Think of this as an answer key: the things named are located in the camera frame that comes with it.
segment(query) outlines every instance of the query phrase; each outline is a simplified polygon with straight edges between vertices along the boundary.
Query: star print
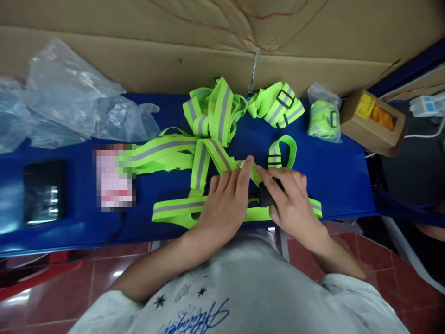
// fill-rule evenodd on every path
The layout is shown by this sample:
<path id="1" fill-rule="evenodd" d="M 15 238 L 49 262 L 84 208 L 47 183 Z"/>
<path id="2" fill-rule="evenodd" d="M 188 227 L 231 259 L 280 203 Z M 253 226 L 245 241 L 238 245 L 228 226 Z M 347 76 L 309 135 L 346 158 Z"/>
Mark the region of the star print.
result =
<path id="1" fill-rule="evenodd" d="M 204 295 L 204 292 L 206 291 L 206 288 L 201 288 L 201 290 L 198 292 L 198 297 Z"/>
<path id="2" fill-rule="evenodd" d="M 165 298 L 164 298 L 164 295 L 162 295 L 161 297 L 158 297 L 158 300 L 155 301 L 154 304 L 156 305 L 156 308 L 158 308 L 159 306 L 163 307 L 164 302 L 165 302 Z"/>

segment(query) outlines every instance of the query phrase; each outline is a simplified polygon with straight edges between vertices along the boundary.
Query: clear plastic bag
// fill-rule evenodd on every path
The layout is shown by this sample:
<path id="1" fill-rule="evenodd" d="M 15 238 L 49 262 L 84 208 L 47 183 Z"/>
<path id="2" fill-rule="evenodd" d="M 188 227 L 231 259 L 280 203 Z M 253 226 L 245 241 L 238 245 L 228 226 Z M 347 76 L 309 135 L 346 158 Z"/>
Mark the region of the clear plastic bag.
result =
<path id="1" fill-rule="evenodd" d="M 157 105 L 138 106 L 123 96 L 101 99 L 93 136 L 128 143 L 149 141 L 161 132 L 151 115 L 158 111 Z"/>
<path id="2" fill-rule="evenodd" d="M 54 39 L 30 60 L 24 100 L 48 120 L 88 138 L 95 130 L 97 100 L 122 93 L 125 90 L 119 84 Z"/>
<path id="3" fill-rule="evenodd" d="M 30 116 L 27 119 L 27 123 L 31 146 L 55 149 L 79 144 L 89 139 L 89 137 L 85 137 L 60 123 L 42 116 L 32 109 L 29 109 L 29 113 Z"/>
<path id="4" fill-rule="evenodd" d="M 342 143 L 339 114 L 342 100 L 340 97 L 317 83 L 309 87 L 307 94 L 311 103 L 311 118 L 307 134 L 324 141 Z"/>
<path id="5" fill-rule="evenodd" d="M 17 80 L 0 77 L 0 154 L 14 151 L 28 136 L 22 93 Z"/>

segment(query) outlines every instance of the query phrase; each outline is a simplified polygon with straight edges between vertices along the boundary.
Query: black cable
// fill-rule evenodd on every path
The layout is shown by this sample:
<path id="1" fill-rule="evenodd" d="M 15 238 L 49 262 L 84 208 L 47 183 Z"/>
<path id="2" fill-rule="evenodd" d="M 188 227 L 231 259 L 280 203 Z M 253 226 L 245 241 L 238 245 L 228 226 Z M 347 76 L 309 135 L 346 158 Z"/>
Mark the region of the black cable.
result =
<path id="1" fill-rule="evenodd" d="M 70 264 L 70 263 L 74 263 L 74 262 L 77 262 L 77 261 L 86 260 L 86 259 L 96 255 L 96 253 L 99 250 L 101 250 L 103 247 L 108 246 L 108 244 L 110 242 L 112 242 L 114 240 L 114 238 L 116 238 L 120 234 L 120 232 L 122 231 L 122 228 L 124 227 L 124 224 L 125 224 L 126 220 L 127 220 L 127 213 L 126 212 L 120 212 L 119 213 L 119 227 L 117 228 L 117 230 L 115 232 L 113 232 L 107 238 L 107 240 L 104 241 L 103 244 L 101 244 L 98 248 L 96 248 L 94 250 L 94 252 L 92 252 L 91 254 L 89 254 L 89 255 L 87 255 L 85 257 L 81 257 L 81 258 L 74 259 L 74 260 L 67 261 L 67 262 L 56 262 L 56 263 L 36 264 L 36 265 L 23 266 L 23 267 L 4 268 L 4 269 L 0 269 L 0 272 L 13 271 L 13 270 L 24 270 L 24 269 L 30 269 L 30 268 L 43 268 L 43 267 L 50 267 L 50 266 L 53 266 L 53 265 Z"/>

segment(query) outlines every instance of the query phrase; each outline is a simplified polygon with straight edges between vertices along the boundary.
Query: plastic bag with green item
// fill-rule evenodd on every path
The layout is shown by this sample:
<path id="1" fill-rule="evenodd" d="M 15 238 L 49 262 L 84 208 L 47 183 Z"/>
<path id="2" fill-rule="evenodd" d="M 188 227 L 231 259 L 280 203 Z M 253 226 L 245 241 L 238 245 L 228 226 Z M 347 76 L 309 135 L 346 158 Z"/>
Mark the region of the plastic bag with green item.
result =
<path id="1" fill-rule="evenodd" d="M 340 97 L 317 83 L 309 87 L 307 94 L 311 103 L 311 118 L 307 134 L 324 141 L 342 143 L 340 139 Z"/>

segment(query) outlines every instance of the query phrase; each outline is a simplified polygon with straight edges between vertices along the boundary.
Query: blue table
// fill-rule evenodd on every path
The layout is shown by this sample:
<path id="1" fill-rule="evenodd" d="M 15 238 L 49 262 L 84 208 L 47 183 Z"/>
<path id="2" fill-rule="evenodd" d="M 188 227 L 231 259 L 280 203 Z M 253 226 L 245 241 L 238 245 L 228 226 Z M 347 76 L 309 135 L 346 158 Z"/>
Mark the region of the blue table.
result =
<path id="1" fill-rule="evenodd" d="M 176 126 L 190 132 L 182 110 L 188 96 L 127 94 L 140 103 L 154 103 L 161 108 L 154 117 L 161 129 Z M 308 110 L 308 102 L 303 102 Z M 269 126 L 262 119 L 246 114 L 238 122 L 237 133 L 227 149 L 230 156 L 243 159 L 254 156 L 266 166 L 270 144 L 286 134 L 295 138 L 298 150 L 294 168 L 307 175 L 308 193 L 323 205 L 323 220 L 362 217 L 376 214 L 363 148 L 342 136 L 342 144 L 333 144 L 306 134 L 308 115 L 284 130 Z M 92 140 L 83 144 L 45 150 L 25 142 L 15 152 L 0 155 L 0 257 L 51 251 L 85 249 L 100 246 L 119 226 L 115 213 L 100 213 L 97 208 Z M 63 221 L 25 228 L 22 223 L 23 166 L 47 159 L 67 161 L 68 215 Z M 210 168 L 209 176 L 216 169 Z M 138 204 L 128 211 L 121 234 L 111 244 L 177 238 L 186 230 L 167 223 L 151 222 L 153 204 L 188 196 L 191 171 L 137 178 Z M 243 229 L 274 226 L 272 221 L 244 223 Z"/>

